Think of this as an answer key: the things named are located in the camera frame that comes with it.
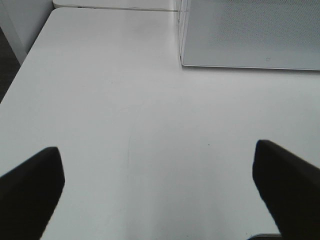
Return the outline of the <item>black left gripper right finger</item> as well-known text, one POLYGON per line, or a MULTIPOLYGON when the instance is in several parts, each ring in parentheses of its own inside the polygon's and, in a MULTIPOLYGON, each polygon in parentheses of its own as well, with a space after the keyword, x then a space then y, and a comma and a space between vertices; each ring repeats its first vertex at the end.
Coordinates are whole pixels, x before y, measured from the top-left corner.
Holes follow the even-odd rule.
POLYGON ((284 240, 320 238, 319 168, 270 140, 259 140, 252 178, 284 240))

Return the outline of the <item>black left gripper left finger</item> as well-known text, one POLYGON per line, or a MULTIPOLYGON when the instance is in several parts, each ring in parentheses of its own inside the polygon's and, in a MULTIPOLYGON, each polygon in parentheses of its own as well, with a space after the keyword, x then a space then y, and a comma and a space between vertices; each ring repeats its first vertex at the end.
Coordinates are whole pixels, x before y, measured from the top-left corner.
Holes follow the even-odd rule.
POLYGON ((0 178, 0 238, 39 240, 65 185, 57 147, 46 147, 0 178))

